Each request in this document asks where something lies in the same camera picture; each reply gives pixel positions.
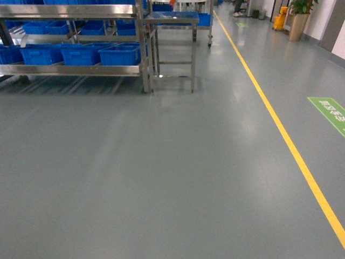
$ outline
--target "plant pot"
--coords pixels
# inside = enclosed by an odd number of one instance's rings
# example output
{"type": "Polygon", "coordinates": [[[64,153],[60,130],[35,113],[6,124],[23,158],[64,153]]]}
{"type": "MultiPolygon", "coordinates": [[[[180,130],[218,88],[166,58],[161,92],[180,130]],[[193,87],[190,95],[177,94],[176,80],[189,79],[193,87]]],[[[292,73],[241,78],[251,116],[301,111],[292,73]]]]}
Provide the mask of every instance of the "plant pot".
{"type": "Polygon", "coordinates": [[[294,15],[292,26],[289,33],[289,41],[299,42],[306,27],[309,14],[307,15],[294,15]]]}

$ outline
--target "person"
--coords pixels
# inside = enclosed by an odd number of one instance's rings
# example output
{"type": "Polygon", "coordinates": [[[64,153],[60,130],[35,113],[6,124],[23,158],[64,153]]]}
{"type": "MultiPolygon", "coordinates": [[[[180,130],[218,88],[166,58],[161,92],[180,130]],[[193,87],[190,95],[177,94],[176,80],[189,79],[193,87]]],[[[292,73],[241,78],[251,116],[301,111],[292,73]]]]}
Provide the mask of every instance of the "person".
{"type": "Polygon", "coordinates": [[[235,11],[233,12],[233,16],[235,16],[235,17],[244,16],[244,14],[241,13],[242,2],[243,2],[243,0],[236,0],[235,1],[235,11]]]}

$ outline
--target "blue bin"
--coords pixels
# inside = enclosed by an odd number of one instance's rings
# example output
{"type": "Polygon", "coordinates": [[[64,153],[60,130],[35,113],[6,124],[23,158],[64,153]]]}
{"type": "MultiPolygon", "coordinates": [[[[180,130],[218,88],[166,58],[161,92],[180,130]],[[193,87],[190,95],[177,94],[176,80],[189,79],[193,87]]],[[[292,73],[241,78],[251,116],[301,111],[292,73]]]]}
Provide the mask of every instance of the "blue bin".
{"type": "Polygon", "coordinates": [[[26,65],[51,65],[63,61],[60,48],[50,44],[38,44],[20,50],[26,65]]]}
{"type": "Polygon", "coordinates": [[[43,0],[44,4],[69,4],[69,0],[43,0]]]}
{"type": "Polygon", "coordinates": [[[171,12],[173,7],[170,4],[153,4],[152,10],[154,12],[171,12]]]}
{"type": "Polygon", "coordinates": [[[99,0],[68,0],[68,4],[99,4],[99,0]]]}
{"type": "Polygon", "coordinates": [[[82,35],[104,35],[103,21],[89,21],[81,28],[82,35]]]}
{"type": "Polygon", "coordinates": [[[140,63],[140,47],[118,45],[99,51],[103,66],[134,66],[140,63]]]}
{"type": "Polygon", "coordinates": [[[104,48],[106,48],[104,45],[90,44],[64,49],[61,52],[67,66],[92,66],[101,62],[98,51],[104,48]]]}
{"type": "Polygon", "coordinates": [[[116,27],[119,36],[136,35],[134,23],[117,25],[116,27]]]}
{"type": "Polygon", "coordinates": [[[67,22],[65,21],[56,21],[51,24],[49,24],[47,27],[48,33],[52,35],[66,35],[70,32],[70,29],[68,28],[67,22]]]}
{"type": "MultiPolygon", "coordinates": [[[[99,4],[131,4],[135,5],[135,0],[99,0],[99,4]]],[[[147,0],[142,1],[142,6],[147,9],[147,0]]]]}
{"type": "Polygon", "coordinates": [[[120,27],[126,24],[135,24],[135,20],[116,20],[116,26],[120,27]]]}
{"type": "Polygon", "coordinates": [[[0,4],[44,4],[43,0],[1,0],[0,4]]]}
{"type": "Polygon", "coordinates": [[[8,65],[23,61],[20,46],[0,46],[0,64],[8,65]]]}
{"type": "Polygon", "coordinates": [[[211,15],[208,13],[198,13],[199,23],[198,26],[210,26],[211,24],[211,15]]]}
{"type": "Polygon", "coordinates": [[[29,22],[23,26],[26,34],[48,34],[46,28],[51,22],[29,22]]]}
{"type": "Polygon", "coordinates": [[[24,22],[14,22],[14,21],[5,21],[7,29],[12,29],[14,27],[18,27],[24,24],[24,22]]]}
{"type": "MultiPolygon", "coordinates": [[[[136,46],[136,47],[140,47],[140,43],[139,42],[127,42],[127,43],[122,43],[120,45],[121,46],[136,46]]],[[[146,56],[148,56],[147,44],[145,44],[145,45],[146,45],[146,56]]]]}

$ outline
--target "white wall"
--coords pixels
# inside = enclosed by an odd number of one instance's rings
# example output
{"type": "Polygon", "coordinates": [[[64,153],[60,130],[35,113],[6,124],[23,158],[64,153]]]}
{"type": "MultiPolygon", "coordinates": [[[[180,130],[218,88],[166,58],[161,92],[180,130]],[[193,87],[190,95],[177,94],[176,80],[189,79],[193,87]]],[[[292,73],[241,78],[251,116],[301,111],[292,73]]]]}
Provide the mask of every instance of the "white wall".
{"type": "Polygon", "coordinates": [[[336,0],[319,0],[319,4],[314,4],[312,14],[304,30],[305,34],[314,39],[321,40],[335,2],[336,0]]]}
{"type": "Polygon", "coordinates": [[[339,32],[332,53],[345,59],[345,22],[339,32]]]}
{"type": "Polygon", "coordinates": [[[263,9],[267,11],[266,16],[268,16],[269,18],[271,17],[271,14],[272,14],[273,4],[274,4],[274,0],[264,0],[263,9]]]}

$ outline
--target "floor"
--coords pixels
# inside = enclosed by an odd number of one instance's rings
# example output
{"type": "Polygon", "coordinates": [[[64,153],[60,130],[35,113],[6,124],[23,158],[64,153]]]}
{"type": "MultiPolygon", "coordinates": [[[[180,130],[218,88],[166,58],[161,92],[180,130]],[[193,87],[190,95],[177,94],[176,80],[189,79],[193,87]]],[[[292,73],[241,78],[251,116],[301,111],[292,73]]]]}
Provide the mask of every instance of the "floor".
{"type": "MultiPolygon", "coordinates": [[[[345,139],[307,99],[344,107],[345,70],[232,10],[216,13],[345,226],[345,139]]],[[[162,60],[190,54],[189,31],[160,37],[162,60]]],[[[1,259],[345,258],[216,19],[207,41],[194,94],[164,81],[142,95],[137,78],[0,84],[1,259]]]]}

